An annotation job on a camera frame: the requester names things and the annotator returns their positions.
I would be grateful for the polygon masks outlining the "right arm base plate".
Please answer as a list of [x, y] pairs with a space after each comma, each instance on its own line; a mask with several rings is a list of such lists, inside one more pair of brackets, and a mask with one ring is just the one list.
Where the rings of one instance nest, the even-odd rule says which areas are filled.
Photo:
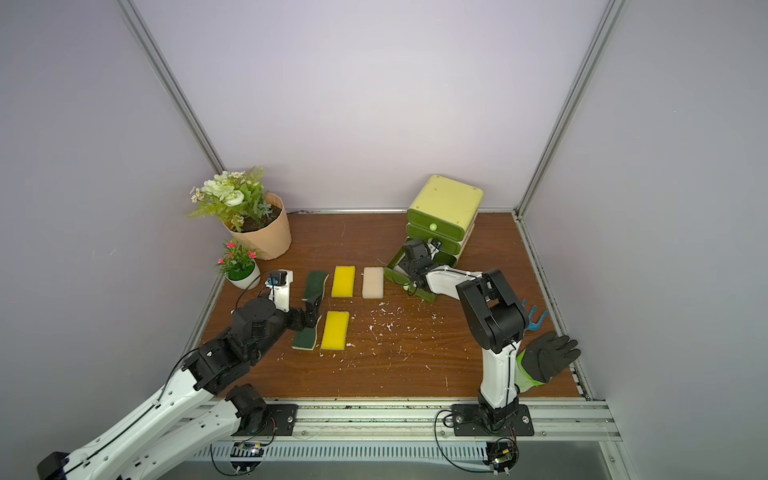
[[479, 404], [453, 404], [450, 413], [454, 434], [459, 437], [535, 435], [532, 416], [524, 404], [511, 404], [500, 409]]

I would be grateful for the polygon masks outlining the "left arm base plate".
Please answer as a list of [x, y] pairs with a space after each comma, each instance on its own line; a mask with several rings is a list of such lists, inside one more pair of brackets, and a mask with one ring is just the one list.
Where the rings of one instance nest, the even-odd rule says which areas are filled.
[[299, 406], [292, 403], [267, 404], [257, 407], [240, 421], [235, 436], [291, 436]]

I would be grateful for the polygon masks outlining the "green drawer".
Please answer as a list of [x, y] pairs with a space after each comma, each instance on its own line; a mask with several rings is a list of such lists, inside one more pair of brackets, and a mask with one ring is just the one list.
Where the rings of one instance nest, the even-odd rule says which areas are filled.
[[458, 257], [463, 252], [463, 243], [446, 237], [439, 232], [433, 232], [428, 228], [408, 223], [406, 233], [411, 239], [419, 239], [429, 243], [432, 240], [440, 242], [440, 251]]
[[461, 241], [465, 238], [472, 225], [474, 215], [461, 213], [445, 213], [438, 209], [435, 212], [427, 209], [409, 208], [407, 219], [410, 227], [424, 231], [428, 237], [437, 236], [442, 239]]
[[418, 296], [424, 301], [434, 302], [437, 295], [428, 286], [427, 279], [423, 288], [414, 288], [409, 284], [408, 277], [403, 270], [403, 259], [406, 256], [416, 258], [428, 256], [429, 270], [426, 272], [426, 276], [437, 267], [455, 267], [458, 263], [458, 258], [441, 252], [439, 246], [440, 242], [437, 240], [427, 243], [423, 240], [408, 237], [395, 257], [384, 268], [384, 278], [393, 282], [410, 296]]

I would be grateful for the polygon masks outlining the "right electronics board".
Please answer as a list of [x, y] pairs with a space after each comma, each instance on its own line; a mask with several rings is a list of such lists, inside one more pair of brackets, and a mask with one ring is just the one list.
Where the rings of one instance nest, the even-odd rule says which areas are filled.
[[508, 475], [519, 458], [518, 443], [512, 437], [502, 437], [486, 444], [486, 464], [494, 475]]

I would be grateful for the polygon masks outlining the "pink flowers small plant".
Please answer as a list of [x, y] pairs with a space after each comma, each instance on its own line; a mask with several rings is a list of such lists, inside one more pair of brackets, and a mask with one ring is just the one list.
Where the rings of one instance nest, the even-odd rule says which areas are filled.
[[220, 272], [229, 280], [239, 281], [249, 277], [256, 270], [256, 253], [231, 239], [224, 245], [225, 251], [217, 261]]

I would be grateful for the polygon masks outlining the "electronics board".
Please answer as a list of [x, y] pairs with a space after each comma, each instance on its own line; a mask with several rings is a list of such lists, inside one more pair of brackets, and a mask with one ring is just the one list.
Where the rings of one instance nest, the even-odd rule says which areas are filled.
[[512, 437], [502, 437], [486, 444], [486, 464], [494, 475], [508, 475], [519, 458], [518, 443]]
[[265, 448], [260, 443], [235, 442], [230, 451], [230, 465], [236, 476], [247, 475], [261, 465]]

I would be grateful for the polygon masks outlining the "large yellow sponge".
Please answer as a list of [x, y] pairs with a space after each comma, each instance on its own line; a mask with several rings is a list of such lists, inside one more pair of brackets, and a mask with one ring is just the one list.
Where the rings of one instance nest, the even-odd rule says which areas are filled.
[[348, 311], [329, 311], [326, 315], [322, 350], [342, 351], [346, 348], [346, 334], [350, 320]]

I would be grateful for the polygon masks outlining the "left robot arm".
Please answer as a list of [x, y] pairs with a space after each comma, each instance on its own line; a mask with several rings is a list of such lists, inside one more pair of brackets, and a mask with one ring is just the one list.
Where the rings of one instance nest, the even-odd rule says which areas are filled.
[[134, 411], [71, 453], [53, 452], [36, 467], [41, 479], [157, 479], [215, 442], [236, 435], [289, 435], [297, 407], [268, 406], [238, 381], [287, 330], [316, 326], [319, 294], [286, 311], [258, 297], [233, 323], [193, 351]]

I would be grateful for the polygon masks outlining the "beige sponge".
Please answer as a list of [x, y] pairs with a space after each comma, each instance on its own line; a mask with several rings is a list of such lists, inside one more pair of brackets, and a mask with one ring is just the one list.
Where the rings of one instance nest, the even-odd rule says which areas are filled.
[[384, 268], [365, 267], [363, 269], [363, 299], [382, 299], [384, 296]]

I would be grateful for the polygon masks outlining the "small white flower pot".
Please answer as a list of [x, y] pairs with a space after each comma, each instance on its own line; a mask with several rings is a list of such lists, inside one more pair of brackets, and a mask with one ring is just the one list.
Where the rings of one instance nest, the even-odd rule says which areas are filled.
[[251, 260], [241, 270], [231, 270], [226, 274], [227, 280], [240, 290], [250, 290], [258, 282], [261, 275], [258, 264]]

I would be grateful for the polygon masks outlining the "aluminium front rail frame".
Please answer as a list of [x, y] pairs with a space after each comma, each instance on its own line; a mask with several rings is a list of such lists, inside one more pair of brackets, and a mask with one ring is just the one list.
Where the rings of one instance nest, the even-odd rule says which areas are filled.
[[[467, 399], [324, 400], [290, 399], [277, 403], [299, 406], [291, 436], [232, 436], [194, 453], [185, 461], [214, 467], [223, 479], [246, 479], [269, 463], [298, 462], [423, 462], [457, 466], [462, 472], [491, 471], [486, 444], [502, 437], [454, 434], [450, 408], [473, 404]], [[584, 443], [597, 449], [598, 461], [611, 479], [637, 476], [609, 407], [603, 401], [528, 399], [535, 435], [514, 438], [520, 458], [510, 472], [533, 460], [526, 448], [546, 442]], [[236, 476], [230, 465], [235, 442], [260, 443], [265, 455], [260, 466]]]

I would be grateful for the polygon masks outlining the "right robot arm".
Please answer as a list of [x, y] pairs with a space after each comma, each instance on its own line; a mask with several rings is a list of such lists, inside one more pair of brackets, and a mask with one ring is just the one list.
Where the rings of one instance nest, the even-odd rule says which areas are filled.
[[412, 289], [422, 288], [460, 302], [468, 328], [483, 349], [479, 417], [498, 429], [518, 410], [520, 393], [536, 384], [520, 365], [521, 343], [529, 320], [522, 303], [498, 269], [459, 270], [435, 262], [437, 247], [423, 240], [403, 245], [398, 266]]

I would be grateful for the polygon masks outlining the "blue garden rake tool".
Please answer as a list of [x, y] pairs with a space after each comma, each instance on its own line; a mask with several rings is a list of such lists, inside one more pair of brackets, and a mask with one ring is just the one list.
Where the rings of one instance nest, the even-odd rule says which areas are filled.
[[522, 307], [524, 313], [527, 315], [527, 331], [538, 331], [544, 320], [549, 316], [549, 310], [544, 308], [539, 311], [538, 306], [533, 303], [529, 303], [526, 299], [522, 301]]

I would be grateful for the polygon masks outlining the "white flowers green plant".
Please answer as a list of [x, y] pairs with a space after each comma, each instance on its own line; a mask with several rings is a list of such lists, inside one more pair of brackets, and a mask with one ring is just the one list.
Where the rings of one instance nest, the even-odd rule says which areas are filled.
[[237, 233], [256, 231], [274, 221], [278, 208], [267, 201], [264, 169], [223, 171], [190, 191], [195, 208], [189, 218], [212, 217]]

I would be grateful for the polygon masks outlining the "yellow green sponge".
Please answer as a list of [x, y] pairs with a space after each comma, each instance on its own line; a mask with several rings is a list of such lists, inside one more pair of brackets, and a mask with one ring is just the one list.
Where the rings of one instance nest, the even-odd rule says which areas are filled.
[[316, 348], [318, 340], [318, 327], [306, 327], [296, 331], [291, 347], [294, 350], [312, 351]]
[[325, 296], [326, 282], [329, 274], [322, 270], [311, 271], [306, 280], [305, 290], [302, 296], [304, 302], [317, 303]]

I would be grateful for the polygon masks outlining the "left electronics board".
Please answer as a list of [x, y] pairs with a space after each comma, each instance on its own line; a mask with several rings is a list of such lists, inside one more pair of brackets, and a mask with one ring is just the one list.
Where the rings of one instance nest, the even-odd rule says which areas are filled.
[[247, 475], [261, 465], [265, 448], [260, 443], [235, 442], [230, 451], [230, 465], [236, 476]]

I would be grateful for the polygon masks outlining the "black glove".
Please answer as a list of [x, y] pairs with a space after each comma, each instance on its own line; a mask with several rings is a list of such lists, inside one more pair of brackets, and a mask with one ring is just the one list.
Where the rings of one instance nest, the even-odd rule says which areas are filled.
[[515, 385], [519, 393], [549, 383], [581, 355], [579, 342], [549, 332], [533, 340], [516, 357]]

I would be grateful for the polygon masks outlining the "yellow side up sponge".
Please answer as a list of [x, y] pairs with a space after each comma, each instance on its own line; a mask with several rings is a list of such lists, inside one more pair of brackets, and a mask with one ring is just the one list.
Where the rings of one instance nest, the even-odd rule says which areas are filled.
[[354, 295], [355, 279], [354, 266], [336, 266], [331, 295], [334, 298], [351, 298]]

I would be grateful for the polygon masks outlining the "green pink drawer cabinet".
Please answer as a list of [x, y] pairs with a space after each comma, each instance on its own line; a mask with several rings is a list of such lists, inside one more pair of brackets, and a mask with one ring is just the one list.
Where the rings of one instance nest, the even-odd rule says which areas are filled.
[[467, 216], [474, 215], [472, 225], [463, 240], [463, 251], [473, 233], [474, 223], [482, 203], [484, 192], [457, 180], [441, 175], [432, 175], [421, 189], [409, 208], [420, 208], [432, 212], [438, 209], [445, 213], [461, 213]]

